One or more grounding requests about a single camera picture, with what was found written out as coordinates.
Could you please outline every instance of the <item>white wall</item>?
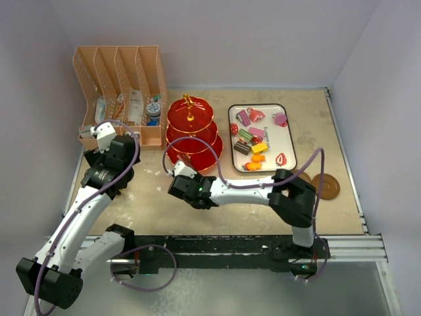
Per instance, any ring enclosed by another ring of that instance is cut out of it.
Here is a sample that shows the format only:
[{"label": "white wall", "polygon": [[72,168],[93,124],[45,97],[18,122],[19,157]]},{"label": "white wall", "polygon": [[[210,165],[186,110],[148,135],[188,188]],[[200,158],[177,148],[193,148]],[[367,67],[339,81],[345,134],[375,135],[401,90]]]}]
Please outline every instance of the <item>white wall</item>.
[{"label": "white wall", "polygon": [[48,1],[7,0],[0,10],[0,306],[21,315],[14,271],[58,225],[81,146],[86,104],[72,47]]},{"label": "white wall", "polygon": [[160,45],[169,86],[334,82],[379,0],[51,0],[73,47]]},{"label": "white wall", "polygon": [[332,102],[372,234],[383,234],[406,315],[421,310],[421,1],[383,0]]}]

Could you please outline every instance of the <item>wire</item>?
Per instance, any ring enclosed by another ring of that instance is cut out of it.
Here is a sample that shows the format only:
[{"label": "wire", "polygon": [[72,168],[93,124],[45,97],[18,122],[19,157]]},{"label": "wire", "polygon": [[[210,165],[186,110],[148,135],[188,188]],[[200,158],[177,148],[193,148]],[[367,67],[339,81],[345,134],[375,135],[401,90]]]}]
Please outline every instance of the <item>wire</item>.
[{"label": "wire", "polygon": [[143,250],[143,249],[150,248],[150,247],[159,248],[159,249],[162,249],[162,250],[166,251],[170,255],[170,257],[172,259],[172,262],[174,263],[174,271],[172,272],[172,275],[170,277],[170,280],[167,283],[165,283],[164,285],[161,285],[161,286],[159,286],[157,288],[141,288],[139,286],[134,286],[134,285],[131,285],[131,284],[128,284],[128,283],[125,283],[125,282],[121,281],[118,278],[118,276],[116,276],[116,274],[112,271],[112,267],[110,267],[110,272],[111,272],[112,280],[118,282],[119,284],[121,284],[121,285],[123,285],[123,286],[125,286],[127,288],[131,288],[132,290],[136,290],[136,291],[139,291],[139,292],[156,292],[156,291],[162,290],[163,288],[166,288],[168,285],[170,285],[170,283],[176,277],[176,273],[177,273],[177,261],[176,261],[176,258],[174,257],[174,254],[170,250],[166,249],[164,246],[161,246],[161,245],[140,246],[140,247],[137,247],[137,248],[128,250],[126,252],[122,252],[122,253],[116,255],[115,257],[113,257],[113,259],[116,259],[118,257],[124,257],[125,255],[128,255],[129,253],[132,253],[132,252],[135,252],[135,251],[139,251],[139,250]]},{"label": "wire", "polygon": [[328,262],[328,245],[325,243],[325,241],[316,232],[316,215],[317,215],[318,205],[319,205],[319,202],[320,202],[320,196],[322,194],[323,178],[324,178],[324,150],[323,150],[323,148],[321,148],[321,147],[317,148],[314,151],[314,153],[310,156],[309,160],[295,174],[293,174],[292,176],[290,176],[289,178],[286,178],[285,180],[283,180],[281,182],[262,183],[262,184],[250,184],[250,185],[245,185],[245,186],[236,186],[236,185],[230,184],[224,178],[224,176],[222,175],[219,157],[216,154],[215,150],[212,148],[212,146],[209,145],[204,140],[201,140],[200,138],[196,138],[196,137],[184,136],[184,137],[181,137],[181,138],[177,138],[176,140],[174,140],[171,143],[169,143],[169,145],[164,150],[164,154],[162,155],[162,167],[164,168],[164,171],[165,171],[166,174],[172,174],[172,173],[169,172],[168,169],[165,166],[165,155],[168,153],[168,150],[174,144],[176,144],[176,143],[178,143],[178,142],[180,142],[182,140],[197,140],[198,142],[201,142],[202,144],[204,144],[205,146],[207,146],[208,149],[210,150],[210,152],[213,154],[215,160],[216,160],[216,166],[218,167],[218,175],[219,175],[221,181],[227,187],[233,188],[233,189],[251,189],[251,188],[265,188],[265,187],[270,187],[270,186],[283,186],[283,185],[291,182],[292,180],[298,178],[298,176],[302,172],[304,172],[305,169],[307,169],[307,167],[314,161],[314,159],[316,158],[316,156],[320,153],[321,154],[321,159],[320,159],[320,181],[319,181],[318,190],[317,190],[316,203],[314,204],[314,209],[313,209],[312,226],[313,226],[314,236],[316,238],[318,238],[323,243],[323,245],[324,245],[324,249],[326,250],[326,256],[324,258],[324,262],[323,262],[320,270],[312,278],[308,278],[308,279],[307,278],[306,279],[301,279],[301,278],[298,278],[298,277],[295,277],[295,278],[296,279],[299,279],[299,280],[304,280],[305,282],[308,282],[308,281],[315,280],[316,278],[318,278],[321,275],[321,273],[326,268],[326,264]]},{"label": "wire", "polygon": [[128,130],[130,132],[130,134],[132,135],[132,137],[134,139],[134,143],[135,143],[135,151],[134,151],[133,159],[130,161],[130,163],[127,166],[127,168],[124,169],[124,171],[120,175],[118,175],[113,181],[111,181],[110,183],[104,185],[101,189],[99,189],[94,194],[90,195],[87,199],[85,199],[83,202],[81,202],[81,204],[74,210],[73,214],[71,214],[69,216],[69,218],[67,219],[67,221],[63,224],[62,228],[57,233],[57,236],[55,237],[55,239],[51,243],[51,247],[49,248],[49,250],[48,250],[48,252],[47,252],[47,254],[45,256],[45,259],[43,260],[43,263],[41,265],[41,268],[39,269],[39,273],[38,273],[36,284],[35,284],[35,292],[34,292],[35,311],[36,311],[37,315],[39,315],[39,316],[48,316],[48,315],[50,315],[53,312],[53,310],[55,308],[55,305],[53,305],[51,307],[51,309],[47,313],[42,313],[41,307],[39,306],[39,291],[41,289],[41,282],[42,282],[42,279],[43,279],[43,274],[44,274],[45,268],[47,267],[47,264],[50,261],[50,258],[53,256],[54,250],[57,247],[57,244],[59,243],[59,241],[62,238],[63,234],[66,232],[67,228],[70,226],[70,224],[72,223],[72,221],[76,218],[76,215],[79,214],[82,211],[82,209],[92,199],[94,199],[98,195],[104,193],[111,186],[114,186],[118,181],[120,181],[127,174],[127,172],[130,171],[130,169],[133,167],[134,163],[136,162],[137,156],[139,155],[139,150],[140,149],[139,149],[139,141],[137,140],[137,135],[134,133],[134,131],[128,125],[120,122],[119,120],[104,120],[103,122],[99,123],[95,127],[95,130],[99,126],[101,126],[102,124],[108,123],[108,122],[109,123],[119,124],[119,125],[123,126],[126,130]]}]

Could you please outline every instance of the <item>white tray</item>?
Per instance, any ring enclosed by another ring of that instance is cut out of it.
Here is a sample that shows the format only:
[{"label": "white tray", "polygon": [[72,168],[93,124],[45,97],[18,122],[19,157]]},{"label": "white tray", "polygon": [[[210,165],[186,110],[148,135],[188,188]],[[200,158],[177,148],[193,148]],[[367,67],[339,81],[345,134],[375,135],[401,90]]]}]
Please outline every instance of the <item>white tray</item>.
[{"label": "white tray", "polygon": [[[244,127],[244,125],[235,118],[235,115],[241,110],[247,112],[248,108],[253,108],[259,111],[262,111],[266,117],[261,121],[253,123],[251,125]],[[231,152],[232,152],[232,164],[234,167],[241,172],[262,172],[262,171],[274,171],[279,168],[292,170],[297,166],[297,158],[295,156],[294,145],[291,138],[291,132],[289,130],[289,124],[286,123],[284,127],[275,125],[273,116],[276,113],[283,113],[287,115],[284,107],[277,103],[271,104],[234,104],[228,109],[228,117],[231,123],[236,123],[238,129],[243,128],[246,131],[249,131],[249,127],[259,128],[265,130],[265,136],[263,142],[268,144],[269,149],[263,153],[266,157],[266,161],[262,162],[262,169],[255,171],[245,170],[244,165],[251,162],[251,157],[253,153],[250,153],[246,156],[242,153],[234,150],[234,145],[238,141],[238,136],[231,135]],[[286,162],[282,159],[283,153],[286,158]]]}]

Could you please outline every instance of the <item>brown round coaster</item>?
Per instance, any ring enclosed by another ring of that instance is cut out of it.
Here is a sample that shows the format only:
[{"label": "brown round coaster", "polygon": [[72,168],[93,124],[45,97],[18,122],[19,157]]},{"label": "brown round coaster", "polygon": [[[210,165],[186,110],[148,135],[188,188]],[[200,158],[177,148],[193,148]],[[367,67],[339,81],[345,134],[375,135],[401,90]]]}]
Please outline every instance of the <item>brown round coaster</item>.
[{"label": "brown round coaster", "polygon": [[[292,170],[292,173],[297,173],[298,169]],[[299,178],[302,178],[304,181],[311,183],[311,178],[306,172],[302,172],[299,176]]]},{"label": "brown round coaster", "polygon": [[[318,185],[320,183],[320,174],[317,174],[313,180],[311,181],[311,184],[318,189]],[[341,191],[341,186],[339,185],[339,182],[336,180],[336,178],[330,174],[323,174],[323,190],[322,190],[322,199],[334,199],[339,194],[339,191]]]}]

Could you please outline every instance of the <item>beige table surface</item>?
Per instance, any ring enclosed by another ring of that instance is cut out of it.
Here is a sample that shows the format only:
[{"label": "beige table surface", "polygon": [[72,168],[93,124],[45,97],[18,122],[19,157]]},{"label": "beige table surface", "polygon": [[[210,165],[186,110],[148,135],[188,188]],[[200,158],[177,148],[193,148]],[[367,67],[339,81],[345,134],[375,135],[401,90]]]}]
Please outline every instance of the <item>beige table surface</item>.
[{"label": "beige table surface", "polygon": [[[317,216],[320,234],[363,234],[351,183],[322,90],[169,90],[170,104],[184,93],[205,98],[214,109],[214,120],[224,142],[221,156],[225,178],[256,178],[237,172],[232,166],[228,107],[236,103],[280,103],[287,111],[298,167],[317,147],[326,152],[325,171],[334,175],[340,194],[322,200]],[[103,211],[90,235],[102,235],[113,223],[129,227],[136,234],[291,234],[291,228],[273,210],[262,205],[232,204],[210,210],[196,210],[167,194],[172,178],[161,165],[162,151],[142,151],[141,163],[128,188]],[[73,193],[88,168],[82,161]],[[320,172],[320,158],[307,169],[313,177]],[[207,174],[217,175],[216,167]]]}]

